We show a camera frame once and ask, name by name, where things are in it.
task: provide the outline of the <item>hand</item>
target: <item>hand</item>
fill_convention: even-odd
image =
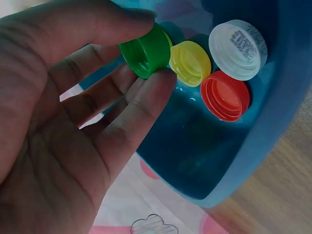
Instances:
[[[80,95],[59,96],[153,24],[153,14],[105,0],[55,1],[0,20],[0,233],[88,233],[176,78],[163,70],[144,81],[123,65]],[[78,50],[87,43],[101,46]]]

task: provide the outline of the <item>white bottle cap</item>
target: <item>white bottle cap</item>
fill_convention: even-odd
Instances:
[[[209,49],[220,70],[237,80],[253,78],[268,58],[267,45],[260,32],[238,19],[212,30]]]

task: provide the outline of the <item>wooden surface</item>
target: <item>wooden surface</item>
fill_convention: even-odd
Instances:
[[[207,212],[230,234],[312,234],[312,88],[262,165]]]

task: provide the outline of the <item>plastic bottle cap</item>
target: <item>plastic bottle cap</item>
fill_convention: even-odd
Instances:
[[[170,60],[171,40],[155,23],[152,30],[135,40],[119,45],[129,67],[141,78],[148,79],[151,74],[165,68]]]
[[[211,62],[205,50],[192,41],[171,47],[170,67],[178,79],[190,87],[201,84],[211,73]]]
[[[238,19],[219,24],[212,30],[209,49],[220,70],[237,80],[253,78],[268,58],[260,32]]]
[[[168,42],[169,42],[169,46],[170,46],[170,48],[173,46],[173,44],[172,44],[172,41],[171,41],[171,39],[170,39],[170,37],[168,36],[168,34],[166,33],[166,32],[164,32],[165,33],[165,35],[166,35],[166,37],[167,37],[167,40],[168,40]]]
[[[246,112],[250,95],[244,82],[232,79],[222,71],[212,73],[200,87],[207,108],[219,119],[234,122]]]

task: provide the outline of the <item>blue plastic tub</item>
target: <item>blue plastic tub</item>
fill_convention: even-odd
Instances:
[[[248,81],[252,103],[227,123],[205,107],[199,87],[178,82],[138,153],[177,193],[211,207],[228,197],[259,166],[291,121],[311,81],[312,2],[297,0],[116,0],[157,12],[174,43],[193,40],[208,50],[216,25],[245,20],[263,35],[267,64]],[[86,89],[123,62],[97,71]]]

